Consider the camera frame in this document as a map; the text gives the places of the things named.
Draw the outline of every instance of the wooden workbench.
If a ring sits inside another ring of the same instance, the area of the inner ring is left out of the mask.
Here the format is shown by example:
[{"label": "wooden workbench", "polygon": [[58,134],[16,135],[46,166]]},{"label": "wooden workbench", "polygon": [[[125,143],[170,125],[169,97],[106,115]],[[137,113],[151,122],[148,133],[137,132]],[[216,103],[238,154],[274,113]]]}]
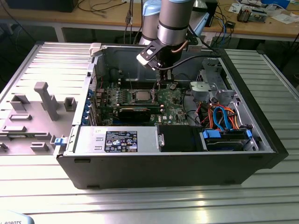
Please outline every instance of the wooden workbench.
[{"label": "wooden workbench", "polygon": [[[104,0],[90,0],[92,4],[102,3]],[[296,37],[299,32],[299,23],[284,24],[275,19],[267,18],[266,23],[248,22],[241,23],[236,19],[237,14],[228,12],[229,5],[233,0],[219,0],[223,14],[228,20],[235,22],[233,36],[240,38],[252,39],[273,39],[273,40],[289,40]],[[105,5],[97,6],[98,9],[110,7],[120,4],[121,0],[112,0]],[[84,1],[81,8],[90,10],[88,0]],[[129,3],[121,6],[113,7],[106,10],[105,16],[97,15],[91,12],[85,12],[79,8],[75,8],[72,13],[61,13],[54,11],[36,11],[9,9],[11,15],[21,24],[52,26],[55,28],[59,41],[63,41],[63,32],[61,28],[93,28],[93,29],[114,29],[123,30],[125,27],[125,17],[128,11]],[[299,10],[299,6],[290,4],[289,10]],[[0,23],[15,23],[7,13],[0,9]],[[141,6],[140,3],[134,4],[133,30],[136,31],[141,25]],[[220,32],[221,27],[217,20],[214,20],[211,27],[204,28],[204,34]]]}]

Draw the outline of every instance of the cable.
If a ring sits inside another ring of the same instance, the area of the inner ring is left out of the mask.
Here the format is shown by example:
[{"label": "cable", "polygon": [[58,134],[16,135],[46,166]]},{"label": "cable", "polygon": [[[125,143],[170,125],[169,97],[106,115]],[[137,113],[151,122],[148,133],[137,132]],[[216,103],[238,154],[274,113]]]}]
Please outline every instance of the cable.
[{"label": "cable", "polygon": [[[217,7],[219,8],[220,13],[219,13],[219,12],[215,12],[215,13],[220,14],[220,15],[222,16],[222,21],[223,21],[223,23],[225,24],[225,23],[227,22],[227,19],[226,19],[226,16],[222,13],[222,10],[221,10],[221,8],[220,8],[220,6],[219,6],[219,3],[218,3],[218,5],[217,5]],[[221,33],[223,32],[223,30],[224,30],[224,27],[222,27],[221,32],[219,33],[219,35],[218,35],[216,41],[212,44],[212,46],[214,46],[215,43],[218,42],[218,39],[219,39]]]},{"label": "cable", "polygon": [[232,127],[231,127],[231,125],[230,125],[230,123],[229,123],[229,121],[228,121],[228,115],[227,115],[227,113],[225,112],[225,109],[224,109],[223,107],[220,107],[220,106],[216,107],[216,108],[214,109],[214,112],[213,112],[213,120],[214,120],[214,123],[216,124],[216,126],[219,127],[222,131],[224,131],[224,128],[223,128],[221,125],[219,125],[218,122],[217,122],[217,118],[216,118],[217,110],[222,110],[222,112],[223,112],[223,117],[224,117],[224,123],[225,123],[226,128],[227,128],[228,130],[232,129]]},{"label": "cable", "polygon": [[136,44],[137,36],[138,36],[138,34],[140,33],[140,31],[143,27],[143,16],[142,16],[142,14],[143,14],[143,0],[141,0],[141,26],[140,26],[139,30],[137,31],[137,34],[136,34],[136,36],[133,40],[133,44]]},{"label": "cable", "polygon": [[132,38],[132,26],[133,26],[133,5],[134,5],[134,0],[130,0],[132,3],[131,3],[131,19],[130,19],[130,24],[131,24],[131,27],[130,27],[130,43],[131,44],[131,38]]},{"label": "cable", "polygon": [[[184,95],[183,95],[183,99],[182,99],[182,106],[183,106],[183,110],[186,112],[186,109],[185,109],[185,105],[184,105],[184,100],[185,100],[185,96],[186,96],[186,93],[187,93],[188,89],[186,89]],[[186,112],[186,115],[188,118],[190,118],[196,125],[200,125],[199,122],[195,119],[193,119],[193,117],[191,117],[187,112]]]},{"label": "cable", "polygon": [[188,44],[188,41],[185,41],[185,42],[183,43],[183,45],[182,45],[179,49],[177,49],[177,50],[171,50],[171,52],[174,53],[174,54],[179,53],[180,51],[182,51],[182,50],[184,49],[184,47],[185,47],[187,44]]},{"label": "cable", "polygon": [[285,66],[289,63],[289,61],[291,60],[291,58],[292,58],[292,57],[296,54],[296,52],[299,50],[299,43],[297,43],[297,46],[295,47],[295,49],[292,50],[292,47],[294,46],[294,44],[295,44],[296,40],[298,39],[298,37],[299,37],[299,33],[297,34],[295,40],[293,41],[293,43],[292,43],[291,46],[290,46],[290,52],[289,52],[289,54],[287,55],[287,57],[285,57],[285,58],[282,60],[282,62],[281,62],[281,64],[280,64],[279,69],[280,69],[281,71],[285,68]]},{"label": "cable", "polygon": [[[190,26],[190,24],[188,25],[188,28],[189,28],[190,32],[191,32],[195,37],[198,37],[197,34],[196,34],[196,33],[194,32],[194,30],[192,29],[192,27]],[[212,48],[210,45],[208,45],[207,43],[205,43],[203,39],[201,39],[201,38],[199,38],[199,39],[200,39],[201,43],[202,43],[203,45],[205,45],[208,49],[210,49],[210,50],[213,51],[213,52],[216,52],[216,50],[215,50],[214,48]]]},{"label": "cable", "polygon": [[100,11],[104,11],[104,10],[106,10],[106,9],[110,9],[110,8],[113,8],[113,7],[116,7],[116,6],[121,6],[121,5],[127,3],[126,1],[124,1],[124,2],[121,3],[121,4],[117,4],[117,5],[110,6],[110,7],[103,8],[103,9],[99,9],[99,10],[86,10],[86,9],[83,9],[83,8],[80,7],[80,4],[81,4],[82,2],[84,2],[84,1],[85,1],[85,0],[81,0],[81,1],[78,3],[77,6],[78,6],[79,9],[81,9],[81,10],[83,10],[83,11],[85,11],[85,12],[100,12]]},{"label": "cable", "polygon": [[17,43],[18,36],[17,36],[17,39],[16,39],[15,41],[13,41],[13,40],[11,39],[11,36],[13,36],[13,34],[12,34],[12,35],[8,34],[7,31],[6,31],[1,25],[0,25],[0,28],[1,28],[2,32],[6,34],[6,36],[7,36],[8,39],[9,39],[9,41],[11,42],[11,44],[15,47],[15,50],[16,50],[19,54],[21,54],[21,55],[23,55],[23,56],[27,56],[27,54],[24,54],[24,53],[20,52],[19,49],[18,49],[18,46],[19,46],[20,48],[22,48],[22,49],[24,49],[25,51],[27,51],[27,53],[30,52],[28,49],[26,49],[26,48],[23,47],[22,45],[18,45],[18,43]]},{"label": "cable", "polygon": [[171,67],[168,67],[168,68],[158,68],[158,70],[160,71],[165,71],[165,70],[169,70],[169,69],[174,69],[176,67],[178,67],[179,65],[191,60],[191,59],[194,59],[194,58],[197,58],[197,57],[221,57],[220,55],[195,55],[195,56],[191,56],[189,58],[186,58],[184,59],[183,61],[180,61],[178,63],[176,63],[175,65],[171,66]]},{"label": "cable", "polygon": [[32,39],[32,41],[35,43],[36,40],[25,30],[25,28],[6,10],[6,8],[3,5],[3,2],[0,0],[1,6],[3,7],[4,11],[12,18],[22,29],[25,31],[25,33]]},{"label": "cable", "polygon": [[128,25],[126,24],[125,32],[123,32],[123,44],[126,44],[126,32],[128,29]]},{"label": "cable", "polygon": [[299,37],[299,33],[297,34],[297,36],[296,36],[295,40],[293,41],[293,43],[292,43],[292,45],[291,45],[291,47],[290,47],[290,48],[292,48],[292,47],[293,47],[293,45],[295,44],[295,42],[296,42],[296,40],[298,39],[298,37]]},{"label": "cable", "polygon": [[221,45],[220,47],[223,45],[223,40],[224,40],[224,37],[225,37],[225,34],[226,34],[226,27],[224,25],[224,21],[218,17],[215,17],[216,19],[220,20],[222,22],[222,25],[223,25],[223,29],[224,29],[224,34],[223,34],[223,37],[222,37],[222,40],[221,40]]}]

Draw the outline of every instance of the power supply label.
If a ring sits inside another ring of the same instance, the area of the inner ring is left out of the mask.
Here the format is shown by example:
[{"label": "power supply label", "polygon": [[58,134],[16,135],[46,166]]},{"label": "power supply label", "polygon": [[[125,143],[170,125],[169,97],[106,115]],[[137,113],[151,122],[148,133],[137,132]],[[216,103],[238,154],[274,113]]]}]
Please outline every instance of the power supply label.
[{"label": "power supply label", "polygon": [[106,132],[105,152],[135,153],[137,152],[137,132]]}]

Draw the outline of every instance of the table leg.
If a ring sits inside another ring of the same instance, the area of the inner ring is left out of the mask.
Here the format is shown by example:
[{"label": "table leg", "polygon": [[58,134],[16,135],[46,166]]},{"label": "table leg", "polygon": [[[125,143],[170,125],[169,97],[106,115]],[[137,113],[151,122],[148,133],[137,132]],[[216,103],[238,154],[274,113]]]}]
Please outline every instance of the table leg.
[{"label": "table leg", "polygon": [[58,42],[66,42],[62,27],[54,27]]},{"label": "table leg", "polygon": [[0,23],[0,27],[2,29],[4,29],[4,31],[8,34],[8,35],[12,35],[14,34],[13,30],[11,29],[10,25],[7,23]]}]

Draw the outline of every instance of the black cable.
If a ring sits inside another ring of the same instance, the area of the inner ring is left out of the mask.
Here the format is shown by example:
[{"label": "black cable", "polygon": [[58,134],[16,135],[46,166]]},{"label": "black cable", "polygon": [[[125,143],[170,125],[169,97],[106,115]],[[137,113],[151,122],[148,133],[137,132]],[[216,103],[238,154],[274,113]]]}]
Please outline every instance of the black cable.
[{"label": "black cable", "polygon": [[126,44],[126,32],[128,29],[128,25],[126,24],[125,32],[123,32],[123,44]]},{"label": "black cable", "polygon": [[[185,105],[184,105],[184,100],[185,100],[185,96],[186,96],[186,93],[188,91],[189,88],[186,89],[184,95],[183,95],[183,99],[182,99],[182,106],[183,106],[183,110],[186,112],[186,109],[185,109]],[[195,119],[193,119],[193,117],[191,117],[188,113],[191,112],[191,111],[188,111],[186,112],[186,115],[188,118],[190,118],[196,125],[200,125],[199,122]]]},{"label": "black cable", "polygon": [[[215,13],[217,13],[217,14],[220,14],[221,16],[222,16],[222,21],[223,21],[223,24],[226,24],[226,22],[227,22],[227,19],[226,19],[226,16],[222,13],[222,10],[221,10],[221,8],[219,7],[219,4],[217,5],[217,7],[219,8],[219,10],[220,10],[220,13],[218,13],[218,12],[215,12]],[[221,33],[223,32],[223,29],[224,29],[224,27],[222,27],[222,29],[221,29],[221,32],[219,33],[219,35],[218,35],[218,37],[217,37],[217,39],[216,39],[216,41],[212,44],[212,46],[214,46],[215,45],[215,43],[217,43],[218,42],[218,39],[219,39],[219,37],[220,37],[220,35],[221,35]]]},{"label": "black cable", "polygon": [[165,70],[174,69],[174,68],[178,67],[179,65],[181,65],[181,64],[183,64],[183,63],[185,63],[185,62],[187,62],[187,61],[189,61],[191,59],[197,58],[197,57],[221,57],[221,56],[220,55],[195,55],[195,56],[191,56],[189,58],[186,58],[183,61],[180,61],[180,62],[174,64],[171,67],[168,67],[168,68],[158,68],[158,70],[165,71]]},{"label": "black cable", "polygon": [[295,44],[295,42],[296,42],[296,40],[298,39],[298,37],[299,37],[299,33],[297,34],[297,36],[296,36],[295,40],[293,41],[293,43],[292,43],[292,45],[291,45],[290,49],[292,49],[292,47],[293,47],[293,45]]},{"label": "black cable", "polygon": [[131,44],[131,38],[132,38],[132,26],[133,26],[133,5],[134,5],[134,0],[130,0],[131,1],[131,27],[130,27],[130,43]]},{"label": "black cable", "polygon": [[23,30],[24,32],[32,39],[32,41],[35,43],[36,40],[25,30],[25,28],[6,10],[6,8],[3,5],[3,2],[0,0],[1,6],[3,7],[4,11],[12,18]]},{"label": "black cable", "polygon": [[291,58],[296,54],[296,52],[299,50],[299,43],[297,43],[297,46],[295,47],[294,50],[292,50],[293,45],[295,44],[296,40],[299,37],[299,33],[297,34],[295,40],[293,41],[292,45],[290,46],[290,51],[289,54],[287,55],[287,57],[284,58],[284,60],[282,60],[279,69],[282,71],[285,66],[289,63],[289,61],[291,60]]},{"label": "black cable", "polygon": [[143,14],[143,0],[141,0],[141,26],[140,26],[139,30],[137,31],[137,34],[136,34],[136,36],[133,40],[133,44],[136,44],[137,36],[138,36],[138,34],[140,33],[140,31],[143,27],[143,16],[142,16],[142,14]]},{"label": "black cable", "polygon": [[[190,30],[190,32],[195,36],[198,37],[197,34],[194,32],[194,30],[192,29],[192,27],[190,26],[190,24],[188,25],[188,28]],[[216,50],[214,48],[211,48],[207,43],[204,42],[204,40],[202,40],[201,38],[199,38],[200,41],[202,42],[203,45],[205,45],[208,49],[210,49],[213,52],[216,52]]]},{"label": "black cable", "polygon": [[84,1],[85,1],[85,0],[81,0],[81,1],[78,3],[77,6],[78,6],[79,9],[81,9],[81,10],[83,10],[83,11],[85,11],[85,12],[100,12],[100,11],[104,11],[104,10],[106,10],[106,9],[110,9],[110,8],[113,8],[113,7],[116,7],[116,6],[121,6],[121,5],[127,3],[126,1],[124,1],[124,2],[121,3],[121,4],[117,4],[117,5],[114,5],[114,6],[110,6],[110,7],[108,7],[108,8],[103,8],[103,9],[99,9],[99,10],[86,10],[86,9],[83,9],[83,8],[80,7],[80,4],[81,4],[82,2],[84,2]]},{"label": "black cable", "polygon": [[15,47],[15,50],[16,50],[19,54],[21,54],[21,55],[23,55],[23,56],[27,56],[27,54],[24,54],[24,53],[20,52],[20,51],[18,50],[18,47],[24,49],[25,51],[27,51],[27,53],[29,53],[30,51],[29,51],[28,49],[26,49],[25,47],[23,47],[22,45],[18,45],[17,43],[15,43],[15,42],[11,39],[11,36],[13,36],[13,34],[12,34],[12,35],[8,34],[7,31],[6,31],[1,25],[0,25],[0,28],[1,28],[2,32],[8,37],[8,39],[9,39],[9,41],[11,42],[12,46]]}]

